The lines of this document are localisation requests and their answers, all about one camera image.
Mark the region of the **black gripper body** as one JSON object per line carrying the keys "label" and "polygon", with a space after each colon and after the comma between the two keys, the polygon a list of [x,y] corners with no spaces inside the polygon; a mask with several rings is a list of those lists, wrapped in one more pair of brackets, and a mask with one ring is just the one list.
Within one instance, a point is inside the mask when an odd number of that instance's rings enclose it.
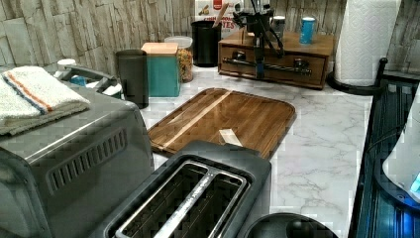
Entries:
{"label": "black gripper body", "polygon": [[268,45],[271,51],[281,59],[284,56],[284,46],[274,29],[270,26],[273,10],[269,4],[261,0],[249,0],[251,7],[244,7],[233,13],[234,22],[248,33],[253,33],[256,79],[264,78],[264,49]]}

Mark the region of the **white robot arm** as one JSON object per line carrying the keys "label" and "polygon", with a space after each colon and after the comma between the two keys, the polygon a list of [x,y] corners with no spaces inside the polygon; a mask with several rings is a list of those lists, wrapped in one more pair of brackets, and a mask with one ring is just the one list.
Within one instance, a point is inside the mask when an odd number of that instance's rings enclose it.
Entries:
{"label": "white robot arm", "polygon": [[[330,86],[354,95],[379,95],[386,54],[401,0],[346,0]],[[419,93],[391,153],[377,165],[376,181],[396,199],[419,203]]]}

